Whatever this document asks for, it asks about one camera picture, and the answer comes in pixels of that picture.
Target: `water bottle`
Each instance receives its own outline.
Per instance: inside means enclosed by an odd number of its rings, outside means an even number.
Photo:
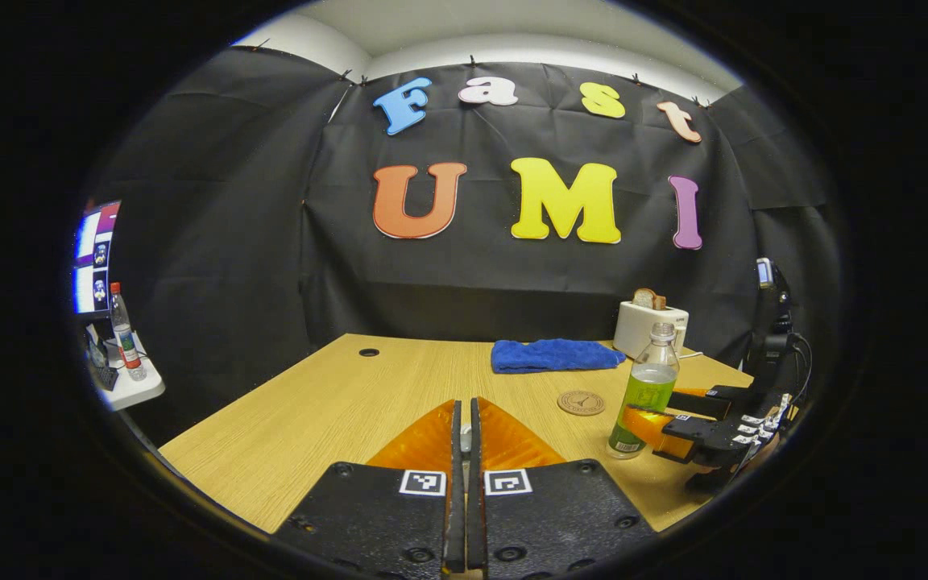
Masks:
[[[121,350],[121,360],[135,381],[145,378],[145,367],[139,358],[139,350],[135,349],[135,338],[131,333],[131,319],[128,318],[128,309],[121,298],[121,283],[110,284],[110,322],[114,323],[114,336],[117,337],[117,346]]]
[[[607,440],[607,455],[615,459],[631,459],[647,448],[647,443],[623,425],[626,405],[664,411],[671,399],[671,390],[678,378],[678,356],[674,349],[675,327],[667,322],[655,322],[651,329],[651,344],[632,364],[625,399],[618,411],[615,428]]]

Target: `yellow letter m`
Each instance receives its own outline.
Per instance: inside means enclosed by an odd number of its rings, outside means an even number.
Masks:
[[[611,184],[618,172],[599,163],[586,163],[578,170],[571,188],[545,159],[523,157],[511,164],[522,176],[522,213],[511,226],[515,238],[544,239],[549,227],[542,223],[542,209],[561,239],[571,234],[571,228],[582,212],[578,239],[583,242],[618,243],[622,232],[615,227],[615,199]]]

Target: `blue towel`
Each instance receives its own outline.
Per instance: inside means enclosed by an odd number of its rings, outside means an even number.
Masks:
[[[577,368],[614,368],[625,355],[593,341],[551,338],[531,342],[497,341],[493,345],[493,372],[570,371]]]

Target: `bread slice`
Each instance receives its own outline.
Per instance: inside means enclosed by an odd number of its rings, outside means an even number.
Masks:
[[[632,297],[632,303],[637,305],[637,307],[644,307],[646,309],[654,308],[654,298],[657,294],[649,288],[640,288],[636,290],[635,295]]]

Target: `computer screen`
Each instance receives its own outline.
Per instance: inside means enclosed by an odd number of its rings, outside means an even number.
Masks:
[[[74,312],[80,315],[110,315],[110,244],[119,209],[119,201],[92,209],[77,231],[73,295]]]

